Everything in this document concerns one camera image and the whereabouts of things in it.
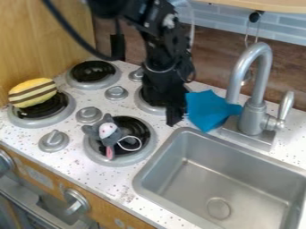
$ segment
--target yellow and black sponge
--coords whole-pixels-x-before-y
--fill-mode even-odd
[[[9,101],[13,106],[24,108],[41,104],[49,100],[56,92],[56,85],[51,79],[38,78],[13,87],[9,91]]]

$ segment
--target sink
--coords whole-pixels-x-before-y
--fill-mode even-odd
[[[192,128],[176,130],[132,185],[205,229],[306,228],[306,171]]]

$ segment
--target white speckled countertop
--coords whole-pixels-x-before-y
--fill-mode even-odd
[[[3,107],[0,110],[1,143],[5,146],[10,146],[27,159],[44,166],[101,198],[107,199],[117,207],[128,211],[157,228],[198,228],[196,225],[135,193],[132,188],[132,179],[150,157],[136,165],[118,168],[96,164],[86,157],[82,146],[83,133],[81,131],[81,123],[77,123],[75,120],[75,113],[86,106],[95,106],[103,114],[135,116],[150,123],[157,133],[157,146],[154,152],[174,129],[183,126],[194,127],[188,120],[185,120],[171,128],[166,126],[165,117],[147,114],[139,110],[134,104],[134,91],[140,86],[140,83],[130,81],[128,78],[129,72],[136,70],[138,66],[124,62],[114,62],[114,64],[123,72],[121,79],[115,85],[122,86],[129,91],[129,96],[126,99],[121,101],[107,100],[104,98],[106,89],[94,91],[73,89],[65,83],[64,75],[60,75],[55,78],[58,88],[70,93],[77,101],[77,108],[73,114],[58,124],[31,130],[13,126],[7,118],[7,107]],[[198,82],[193,82],[188,86],[193,91],[213,89],[219,96],[225,95],[225,90],[223,89],[210,87]],[[246,99],[246,96],[241,95],[240,103],[243,104]],[[278,105],[268,102],[268,112],[270,114],[276,115],[277,109]],[[71,138],[69,145],[65,149],[52,154],[40,151],[38,149],[39,139],[54,129],[69,135]],[[210,134],[220,137],[217,130],[212,131]],[[277,134],[274,149],[269,153],[260,152],[306,169],[305,146],[306,113],[292,110],[288,116],[285,129]]]

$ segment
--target blue rag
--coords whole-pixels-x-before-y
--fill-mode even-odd
[[[230,115],[239,115],[240,105],[228,104],[224,98],[216,95],[211,89],[186,94],[189,120],[203,132],[210,131]]]

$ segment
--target wooden panel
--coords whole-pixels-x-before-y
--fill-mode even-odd
[[[109,52],[108,35],[113,31],[110,21],[94,20],[99,50]],[[140,64],[145,58],[144,46],[138,32],[123,25],[126,36],[127,62]],[[244,50],[244,36],[232,32],[196,27],[192,49],[197,70],[197,81],[226,89],[231,70]],[[306,47],[260,38],[274,52],[272,72],[265,99],[279,103],[287,90],[295,93],[294,107],[306,111]],[[250,95],[253,83],[242,88],[242,94]]]
[[[261,11],[306,13],[305,0],[195,0],[213,4],[227,4]]]
[[[91,15],[77,0],[55,0],[66,19],[94,44]],[[89,54],[55,21],[40,0],[0,1],[0,106],[25,80],[52,78]]]
[[[29,161],[27,158],[20,156],[19,154],[9,150],[8,148],[2,146],[0,146],[0,148],[3,149],[8,155],[10,155],[14,160],[16,160],[16,158],[19,159],[20,163],[17,164],[17,168],[15,169],[14,172],[18,176],[38,186],[41,190],[61,200],[64,200],[64,197],[61,192],[61,189],[59,188],[60,184],[63,185],[65,189],[71,188],[81,193],[91,205],[91,210],[88,213],[88,216],[94,219],[95,221],[97,221],[98,223],[100,223],[101,225],[105,226],[106,228],[109,229],[122,228],[115,224],[116,218],[120,219],[125,224],[126,227],[129,225],[135,229],[154,228],[153,226],[139,220],[139,218],[132,216],[131,214],[110,204],[106,200],[101,199],[100,197],[92,194],[91,192],[82,189],[81,187],[75,185],[74,183],[65,180],[63,177],[51,173],[46,168]],[[25,171],[24,169],[25,165],[31,167],[32,169],[36,170],[39,173],[42,173],[43,175],[51,179],[54,188],[50,189],[47,186],[43,185],[42,183],[38,182],[37,180],[32,179],[26,173],[24,173],[23,171]]]

